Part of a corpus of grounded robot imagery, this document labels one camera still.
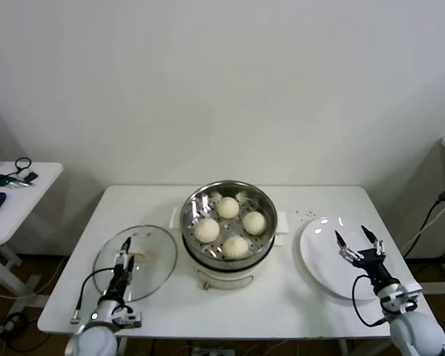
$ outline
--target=glass lid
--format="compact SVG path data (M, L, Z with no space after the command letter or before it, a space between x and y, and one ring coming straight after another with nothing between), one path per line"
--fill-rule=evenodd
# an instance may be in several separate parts
M165 229L153 225L134 226L120 231L105 243L94 261L93 270L114 267L116 255L129 237L128 258L134 256L135 263L132 281L125 290L125 302L141 300L160 288L175 269L178 255L174 238ZM101 294L112 276L112 271L94 275L94 284Z

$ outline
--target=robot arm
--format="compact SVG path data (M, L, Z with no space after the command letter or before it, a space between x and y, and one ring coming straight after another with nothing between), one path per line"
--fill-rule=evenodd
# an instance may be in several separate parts
M134 269L134 257L128 259L130 244L129 237L117 252L109 286L99 298L89 321L70 339L65 350L66 356L115 356L117 353L115 333L121 329L142 326L142 313L134 312L130 306L125 305L123 299ZM79 320L78 309L71 323L76 323L77 320Z
M340 255L354 267L366 271L380 300L384 319L375 325L389 323L392 342L403 356L445 355L443 329L435 318L414 311L422 288L417 283L403 286L392 277L383 264L386 258L383 242L364 226L362 229L373 248L353 251L337 231L335 234Z

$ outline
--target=steamed bun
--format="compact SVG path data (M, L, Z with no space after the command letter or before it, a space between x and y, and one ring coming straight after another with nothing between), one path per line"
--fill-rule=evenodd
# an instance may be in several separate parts
M220 226L216 220L206 217L198 222L194 236L202 243L212 243L220 234Z
M239 214L239 203L235 198L224 197L217 203L216 210L223 219L232 219Z
M266 219L258 211L252 211L244 216L243 227L251 235L260 235L266 230Z
M229 237L222 245L224 257L232 260L242 258L249 252L249 244L241 236Z

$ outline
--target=stainless steel pot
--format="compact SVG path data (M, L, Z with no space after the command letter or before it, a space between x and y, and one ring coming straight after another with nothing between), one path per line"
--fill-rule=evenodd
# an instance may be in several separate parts
M216 212L216 204L223 197L233 197L239 203L239 214L233 219L223 219ZM243 217L259 211L266 219L263 234L253 236L244 231ZM204 217L212 217L220 225L220 235L212 243L201 243L194 236L197 223ZM277 211L274 203L259 188L244 182L223 180L201 187L185 202L180 215L180 227L186 250L202 266L219 272L238 272L251 268L262 261L274 245L277 228ZM238 260L223 256L223 243L231 236L244 237L249 253Z

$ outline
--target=white table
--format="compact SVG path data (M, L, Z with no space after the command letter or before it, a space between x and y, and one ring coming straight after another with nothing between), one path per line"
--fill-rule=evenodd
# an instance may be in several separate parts
M63 271L38 327L43 332L71 334L79 289L92 271L100 248L114 234L133 225L168 227L174 207L197 186L112 186L101 198L87 228ZM387 337L389 326L367 328L356 317L351 300L341 299L324 289L293 252L308 218L324 214L355 217L370 226L383 239L392 258L392 274L410 283L414 279L376 212L367 193L360 187L261 187L279 210L289 214L290 234L283 246L274 247L263 266L262 275L239 290L202 290L190 257L177 242L177 267L168 281L150 297L131 303L143 314L142 328L123 330L120 336L227 339L300 339ZM82 321L95 308L99 294L92 283L85 289ZM421 297L419 311L431 314ZM360 303L366 320L381 316L379 302Z
M16 296L28 295L39 282L39 276L33 275L26 283L22 283L10 271L10 267L19 266L22 261L4 244L13 236L38 201L45 195L50 186L62 172L61 163L33 162L30 170L37 173L34 186L27 188L0 188L7 194L7 199L0 207L0 254L8 259L7 265L0 263L0 284ZM0 162L0 174L16 171L14 162ZM25 306L43 306L47 298L36 295L30 299L17 300L11 312L17 312Z

